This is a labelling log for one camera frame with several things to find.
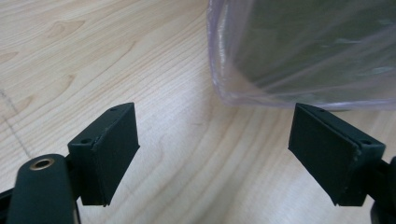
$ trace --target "black mount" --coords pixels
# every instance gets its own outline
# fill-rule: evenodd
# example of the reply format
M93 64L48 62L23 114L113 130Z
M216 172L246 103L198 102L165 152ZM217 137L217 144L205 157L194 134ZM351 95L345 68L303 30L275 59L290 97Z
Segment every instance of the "black mount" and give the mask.
M396 223L396 157L382 161L385 145L330 112L297 104L289 150L329 194L334 204L375 204L375 224Z
M80 223L76 200L109 205L139 149L134 104L108 109L69 144L65 158L26 162L14 189L0 194L1 223Z

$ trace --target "wood grain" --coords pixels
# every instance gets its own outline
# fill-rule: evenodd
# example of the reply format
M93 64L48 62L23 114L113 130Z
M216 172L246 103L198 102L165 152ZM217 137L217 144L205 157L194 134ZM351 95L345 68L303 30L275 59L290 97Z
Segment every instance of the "wood grain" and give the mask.
M2 1L0 190L113 105L135 102L140 150L83 223L370 223L334 207L287 150L292 110L228 107L208 68L207 1ZM396 113L336 113L396 154Z

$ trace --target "plastic bag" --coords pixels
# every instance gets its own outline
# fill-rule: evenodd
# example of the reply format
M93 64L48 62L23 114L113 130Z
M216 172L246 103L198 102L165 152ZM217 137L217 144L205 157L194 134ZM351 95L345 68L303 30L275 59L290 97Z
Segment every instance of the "plastic bag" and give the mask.
M396 108L396 1L210 0L207 17L226 104Z

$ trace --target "brass ring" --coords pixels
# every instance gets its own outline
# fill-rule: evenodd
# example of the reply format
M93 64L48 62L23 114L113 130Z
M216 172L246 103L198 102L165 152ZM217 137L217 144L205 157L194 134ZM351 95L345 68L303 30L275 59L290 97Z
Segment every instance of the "brass ring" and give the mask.
M49 168L53 163L55 163L55 160L53 158L44 158L32 163L32 165L30 165L30 169L33 171L44 170L46 168Z

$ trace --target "screw hole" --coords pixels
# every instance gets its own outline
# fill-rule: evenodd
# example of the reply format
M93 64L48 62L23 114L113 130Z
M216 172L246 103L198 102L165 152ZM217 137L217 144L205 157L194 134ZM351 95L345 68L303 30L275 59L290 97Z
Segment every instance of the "screw hole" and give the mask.
M369 140L361 140L361 142L362 142L364 145L371 145L371 144L372 144L372 142L370 142Z
M38 171L38 170L44 170L48 167L50 167L55 160L53 158L46 158L40 161L36 161L30 166L30 169L33 171Z
M84 139L81 140L81 143L82 144L87 144L87 143L90 143L91 141L92 141L91 138L84 138Z

